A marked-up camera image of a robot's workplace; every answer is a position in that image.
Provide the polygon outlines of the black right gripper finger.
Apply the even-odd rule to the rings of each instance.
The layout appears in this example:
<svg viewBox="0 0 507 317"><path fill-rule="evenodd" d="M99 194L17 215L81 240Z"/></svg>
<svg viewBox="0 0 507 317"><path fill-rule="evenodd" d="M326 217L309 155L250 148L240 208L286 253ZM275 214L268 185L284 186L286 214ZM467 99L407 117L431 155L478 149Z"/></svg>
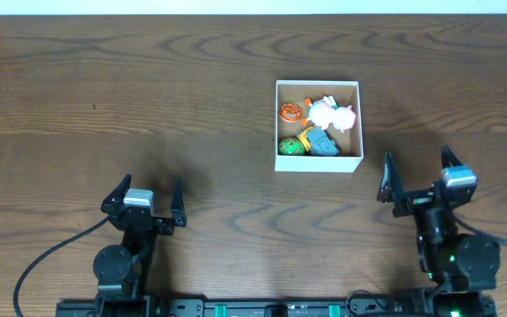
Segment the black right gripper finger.
<svg viewBox="0 0 507 317"><path fill-rule="evenodd" d="M394 203L401 199L405 190L400 179L393 156L387 152L383 162L383 176L379 185L377 200L382 203Z"/></svg>
<svg viewBox="0 0 507 317"><path fill-rule="evenodd" d="M463 165L463 163L458 159L458 157L453 153L451 148L447 145L444 145L441 148L440 158L442 167L444 169Z"/></svg>

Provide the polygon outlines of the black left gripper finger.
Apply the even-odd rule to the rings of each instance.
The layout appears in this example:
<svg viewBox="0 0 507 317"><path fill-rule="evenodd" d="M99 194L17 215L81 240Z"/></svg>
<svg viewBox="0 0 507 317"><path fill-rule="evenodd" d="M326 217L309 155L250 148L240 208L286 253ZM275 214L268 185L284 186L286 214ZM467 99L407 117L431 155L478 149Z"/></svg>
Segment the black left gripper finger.
<svg viewBox="0 0 507 317"><path fill-rule="evenodd" d="M173 198L170 204L173 225L177 227L187 226L187 216L182 197L181 183L178 181L173 191Z"/></svg>
<svg viewBox="0 0 507 317"><path fill-rule="evenodd" d="M118 186L103 200L101 210L114 210L123 204L123 199L130 189L131 174L127 173Z"/></svg>

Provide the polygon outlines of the grey and yellow toy truck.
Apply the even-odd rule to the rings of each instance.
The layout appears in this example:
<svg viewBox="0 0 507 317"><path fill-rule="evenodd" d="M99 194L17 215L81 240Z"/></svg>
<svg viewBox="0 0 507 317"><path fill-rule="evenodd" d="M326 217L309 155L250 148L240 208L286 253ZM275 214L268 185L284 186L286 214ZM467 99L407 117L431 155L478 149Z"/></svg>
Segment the grey and yellow toy truck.
<svg viewBox="0 0 507 317"><path fill-rule="evenodd" d="M335 142L320 127L309 127L297 135L305 150L313 156L334 157L340 152Z"/></svg>

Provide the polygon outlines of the pink and white toy duck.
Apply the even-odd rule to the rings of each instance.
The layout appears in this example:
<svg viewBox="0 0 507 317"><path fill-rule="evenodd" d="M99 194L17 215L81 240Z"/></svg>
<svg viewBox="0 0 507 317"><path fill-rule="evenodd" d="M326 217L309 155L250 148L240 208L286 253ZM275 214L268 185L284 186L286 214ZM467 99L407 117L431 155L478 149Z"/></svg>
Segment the pink and white toy duck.
<svg viewBox="0 0 507 317"><path fill-rule="evenodd" d="M316 101L306 99L305 105L309 107L309 112L308 116L301 120L303 126L312 122L316 127L325 130L332 125L344 133L356 123L356 113L352 106L340 107L333 96L324 96Z"/></svg>

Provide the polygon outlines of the green ball with red numbers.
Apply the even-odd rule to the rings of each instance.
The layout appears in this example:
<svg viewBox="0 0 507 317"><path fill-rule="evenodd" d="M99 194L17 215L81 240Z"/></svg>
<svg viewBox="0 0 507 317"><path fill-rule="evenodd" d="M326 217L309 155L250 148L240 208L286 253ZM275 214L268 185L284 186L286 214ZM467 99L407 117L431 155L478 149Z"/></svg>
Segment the green ball with red numbers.
<svg viewBox="0 0 507 317"><path fill-rule="evenodd" d="M303 156L305 147L302 142L295 137L287 137L280 141L277 147L278 154L284 156Z"/></svg>

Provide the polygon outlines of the orange ribbed toy ball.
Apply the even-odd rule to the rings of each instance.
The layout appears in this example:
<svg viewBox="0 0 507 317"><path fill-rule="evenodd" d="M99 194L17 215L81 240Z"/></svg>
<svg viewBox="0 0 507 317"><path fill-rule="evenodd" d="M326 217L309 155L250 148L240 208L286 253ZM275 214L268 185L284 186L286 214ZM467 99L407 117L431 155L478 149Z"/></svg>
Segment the orange ribbed toy ball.
<svg viewBox="0 0 507 317"><path fill-rule="evenodd" d="M283 103L278 115L285 122L298 122L302 118L302 109L294 103Z"/></svg>

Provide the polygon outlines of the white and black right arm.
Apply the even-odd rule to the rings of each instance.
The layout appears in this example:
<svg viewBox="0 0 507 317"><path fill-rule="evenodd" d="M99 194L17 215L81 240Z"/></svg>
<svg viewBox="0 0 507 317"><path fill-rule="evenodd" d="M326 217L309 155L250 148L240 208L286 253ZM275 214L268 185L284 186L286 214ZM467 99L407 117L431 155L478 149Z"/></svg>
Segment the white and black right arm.
<svg viewBox="0 0 507 317"><path fill-rule="evenodd" d="M495 316L494 301L482 295L496 288L500 244L486 233L463 233L454 210L471 202L477 176L447 146L442 170L426 189L407 191L393 156L384 156L377 200L390 203L395 217L415 221L422 272L433 288L404 291L390 299L388 311L406 316Z"/></svg>

